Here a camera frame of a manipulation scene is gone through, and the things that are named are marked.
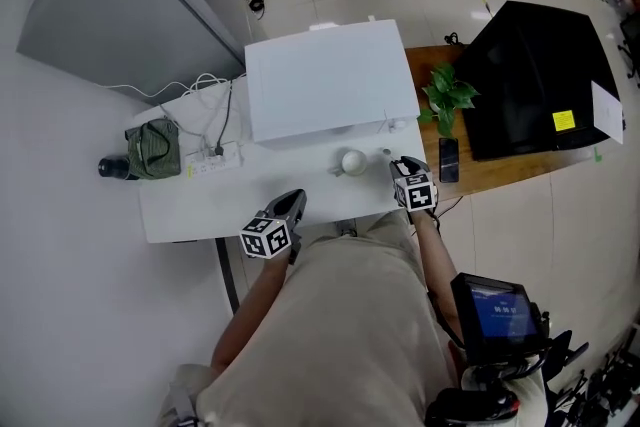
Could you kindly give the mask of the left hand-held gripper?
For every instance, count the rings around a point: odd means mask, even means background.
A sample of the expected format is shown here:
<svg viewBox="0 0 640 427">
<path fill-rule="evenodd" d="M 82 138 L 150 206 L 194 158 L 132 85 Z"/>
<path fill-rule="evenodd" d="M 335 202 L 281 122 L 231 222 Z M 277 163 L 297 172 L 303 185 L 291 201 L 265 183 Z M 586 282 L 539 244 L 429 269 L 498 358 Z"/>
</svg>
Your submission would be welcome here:
<svg viewBox="0 0 640 427">
<path fill-rule="evenodd" d="M 245 254 L 249 258 L 271 260 L 284 253 L 294 264 L 301 249 L 301 237 L 295 228 L 302 219 L 307 203 L 303 189 L 294 189 L 273 199 L 239 232 Z"/>
</svg>

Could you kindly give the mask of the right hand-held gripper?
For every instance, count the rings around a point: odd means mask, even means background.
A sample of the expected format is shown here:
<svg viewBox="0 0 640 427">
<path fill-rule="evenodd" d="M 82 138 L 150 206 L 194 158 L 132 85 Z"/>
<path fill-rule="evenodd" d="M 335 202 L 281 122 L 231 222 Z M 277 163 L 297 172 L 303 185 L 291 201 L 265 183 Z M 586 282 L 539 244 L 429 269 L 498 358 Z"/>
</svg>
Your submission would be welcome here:
<svg viewBox="0 0 640 427">
<path fill-rule="evenodd" d="M 410 156 L 389 163 L 394 179 L 394 199 L 408 213 L 434 210 L 438 203 L 438 190 L 433 174 L 425 162 Z"/>
</svg>

